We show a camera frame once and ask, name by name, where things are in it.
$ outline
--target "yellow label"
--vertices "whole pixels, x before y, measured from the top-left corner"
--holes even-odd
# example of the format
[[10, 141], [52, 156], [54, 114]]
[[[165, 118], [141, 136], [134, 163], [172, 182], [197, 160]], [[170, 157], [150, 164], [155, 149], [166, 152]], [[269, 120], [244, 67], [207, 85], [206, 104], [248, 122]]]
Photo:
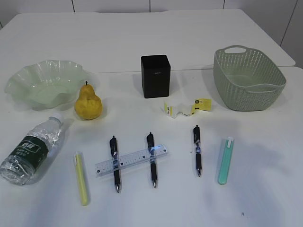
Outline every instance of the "yellow label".
[[164, 103], [164, 112], [167, 116], [176, 118], [179, 114], [189, 117], [195, 113], [196, 110], [206, 110], [211, 111], [212, 109], [212, 100], [206, 98], [196, 99], [193, 105], [183, 105], [179, 104], [178, 106], [169, 106], [167, 103]]
[[212, 100], [207, 98], [200, 98], [195, 100], [195, 110], [212, 110]]

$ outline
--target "water bottle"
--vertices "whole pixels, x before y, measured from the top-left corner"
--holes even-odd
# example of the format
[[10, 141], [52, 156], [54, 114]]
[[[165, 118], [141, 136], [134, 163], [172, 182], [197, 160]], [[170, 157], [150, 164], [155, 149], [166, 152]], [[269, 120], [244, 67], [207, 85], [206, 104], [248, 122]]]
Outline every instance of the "water bottle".
[[55, 113], [33, 128], [0, 165], [0, 175], [13, 184], [25, 184], [60, 138], [63, 116]]

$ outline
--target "clear plastic ruler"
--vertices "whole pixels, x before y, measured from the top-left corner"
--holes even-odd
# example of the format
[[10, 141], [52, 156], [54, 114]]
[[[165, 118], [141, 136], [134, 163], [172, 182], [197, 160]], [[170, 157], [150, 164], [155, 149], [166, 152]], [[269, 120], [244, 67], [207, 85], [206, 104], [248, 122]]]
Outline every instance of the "clear plastic ruler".
[[[153, 158], [159, 158], [169, 153], [164, 145], [158, 145], [151, 149], [154, 149], [154, 156], [151, 156], [148, 149], [140, 150], [128, 155], [121, 156], [119, 158], [120, 165], [118, 169], [125, 169], [143, 162], [148, 162]], [[97, 176], [104, 176], [106, 174], [110, 174], [114, 171], [113, 160], [111, 159], [105, 162], [95, 164], [95, 169]]]

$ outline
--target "pear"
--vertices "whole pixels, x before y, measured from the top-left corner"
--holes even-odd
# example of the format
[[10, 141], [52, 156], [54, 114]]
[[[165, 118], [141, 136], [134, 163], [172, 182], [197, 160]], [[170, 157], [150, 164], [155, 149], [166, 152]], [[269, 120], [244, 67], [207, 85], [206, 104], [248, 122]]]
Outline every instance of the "pear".
[[80, 89], [79, 98], [75, 103], [77, 115], [85, 120], [92, 120], [102, 113], [101, 99], [95, 94], [94, 88], [85, 82]]

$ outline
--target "retractable pen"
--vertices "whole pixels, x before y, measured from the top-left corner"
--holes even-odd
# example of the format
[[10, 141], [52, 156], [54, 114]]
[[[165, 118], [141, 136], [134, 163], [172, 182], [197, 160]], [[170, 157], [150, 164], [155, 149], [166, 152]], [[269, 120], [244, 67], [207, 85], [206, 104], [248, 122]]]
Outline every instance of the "retractable pen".
[[120, 179], [120, 165], [119, 165], [119, 154], [118, 154], [118, 147], [117, 147], [117, 139], [115, 136], [109, 142], [111, 155], [113, 157], [113, 168], [114, 168], [114, 179], [115, 179], [115, 186], [117, 193], [121, 191], [121, 179]]
[[154, 141], [153, 141], [153, 135], [150, 132], [150, 134], [147, 136], [147, 146], [148, 146], [148, 151], [151, 154], [151, 181], [153, 184], [154, 188], [157, 188], [157, 166], [156, 166], [156, 157], [155, 157], [155, 150], [153, 149], [153, 147], [155, 146]]
[[202, 173], [202, 155], [201, 155], [201, 148], [200, 148], [200, 128], [198, 125], [194, 128], [194, 143], [196, 145], [196, 169], [198, 176], [201, 176]]

